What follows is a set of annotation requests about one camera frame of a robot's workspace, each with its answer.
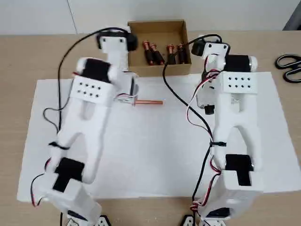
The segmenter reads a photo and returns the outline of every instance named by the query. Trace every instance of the wooden table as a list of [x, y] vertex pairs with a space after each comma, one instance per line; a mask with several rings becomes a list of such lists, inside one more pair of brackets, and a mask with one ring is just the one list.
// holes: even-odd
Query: wooden table
[[[199, 33], [190, 32], [189, 40]], [[298, 158], [301, 156], [301, 84], [282, 79], [274, 60], [284, 53], [301, 55], [300, 32], [215, 32], [231, 45], [232, 54], [256, 56], [258, 71], [271, 71], [289, 125]], [[31, 115], [36, 81], [56, 77], [63, 53], [81, 35], [0, 36], [0, 221], [6, 226], [59, 225], [59, 211], [43, 203], [33, 208], [16, 200], [24, 142]], [[100, 57], [95, 40], [76, 47], [63, 67], [63, 78], [70, 78], [79, 57]], [[191, 71], [202, 70], [202, 61], [192, 56]], [[265, 194], [231, 226], [300, 225], [301, 193]], [[190, 214], [188, 198], [141, 198], [101, 201], [104, 214], [117, 225], [176, 226]]]

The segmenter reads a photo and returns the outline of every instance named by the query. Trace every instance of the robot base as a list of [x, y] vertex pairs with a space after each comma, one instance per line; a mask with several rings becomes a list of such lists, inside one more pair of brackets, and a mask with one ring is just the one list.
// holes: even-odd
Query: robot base
[[[199, 223], [199, 226], [226, 226], [226, 224], [222, 220], [206, 220], [206, 222], [201, 221]], [[193, 226], [193, 216], [185, 215], [180, 226]]]
[[106, 215], [100, 215], [95, 225], [92, 225], [87, 221], [74, 218], [68, 215], [68, 222], [66, 226], [111, 226], [111, 223]]

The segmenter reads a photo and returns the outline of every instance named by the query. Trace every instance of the scissors handle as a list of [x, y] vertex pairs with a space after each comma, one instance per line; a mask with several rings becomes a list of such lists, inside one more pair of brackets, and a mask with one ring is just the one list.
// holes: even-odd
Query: scissors handle
[[292, 74], [296, 74], [298, 72], [301, 72], [301, 67], [296, 67], [295, 69], [292, 69], [291, 71], [287, 71], [283, 74], [283, 79], [286, 81], [286, 82], [289, 82], [289, 83], [300, 83], [301, 82], [301, 79], [290, 79], [289, 76], [292, 75]]
[[[283, 59], [286, 59], [286, 58], [294, 59], [295, 61], [282, 65], [280, 63], [280, 61]], [[284, 54], [284, 55], [278, 57], [275, 61], [275, 67], [277, 69], [286, 69], [286, 68], [294, 69], [294, 68], [298, 67], [298, 65], [301, 65], [301, 57], [298, 55], [295, 55], [295, 54]]]

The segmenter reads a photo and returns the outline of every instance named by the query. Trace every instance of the white paper sheet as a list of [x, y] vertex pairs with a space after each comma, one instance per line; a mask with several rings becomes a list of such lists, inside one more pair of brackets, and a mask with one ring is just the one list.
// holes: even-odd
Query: white paper sheet
[[[301, 189], [301, 171], [288, 133], [276, 86], [270, 73], [261, 73], [258, 120], [262, 134], [265, 192]], [[200, 75], [168, 77], [170, 85], [188, 100]], [[71, 80], [62, 80], [63, 103]], [[191, 196], [208, 148], [207, 133], [185, 119], [185, 106], [164, 85], [162, 78], [139, 78], [139, 99], [162, 99], [164, 105], [115, 103], [105, 134], [104, 152], [96, 180], [87, 190], [96, 198]], [[43, 172], [49, 157], [47, 144], [55, 140], [55, 128], [42, 117], [46, 107], [57, 107], [57, 81], [39, 80], [24, 149], [17, 199], [30, 200], [30, 183]], [[48, 112], [57, 122], [57, 113]], [[214, 127], [214, 116], [205, 117]], [[191, 114], [194, 122], [198, 118]], [[230, 152], [245, 150], [234, 130], [227, 144]], [[77, 140], [68, 155], [84, 161], [84, 145]], [[201, 195], [213, 175], [206, 167]], [[37, 184], [34, 192], [39, 197]]]

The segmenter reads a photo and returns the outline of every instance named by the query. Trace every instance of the robotic arm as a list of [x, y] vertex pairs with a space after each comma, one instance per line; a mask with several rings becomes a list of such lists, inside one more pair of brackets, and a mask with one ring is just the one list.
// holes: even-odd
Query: robotic arm
[[[123, 32], [100, 33], [97, 42], [108, 53], [110, 63], [95, 58], [78, 61], [66, 117], [57, 140], [49, 144], [51, 161], [39, 187], [61, 212], [92, 225], [99, 219], [102, 208], [83, 183], [91, 184], [96, 177], [103, 136], [117, 94], [124, 93], [133, 99], [138, 92], [135, 74], [123, 72], [127, 70], [127, 50], [133, 49], [133, 40], [128, 39], [129, 35]], [[86, 162], [68, 158], [68, 150], [79, 135], [85, 140]]]
[[[220, 71], [197, 98], [206, 114], [215, 114], [213, 155], [221, 170], [207, 204], [198, 207], [199, 215], [209, 221], [236, 217], [263, 192], [257, 60], [253, 56], [230, 55], [229, 51], [228, 44], [209, 41], [199, 41], [192, 48], [194, 55], [206, 60], [205, 71]], [[232, 128], [241, 133], [247, 153], [227, 150]]]

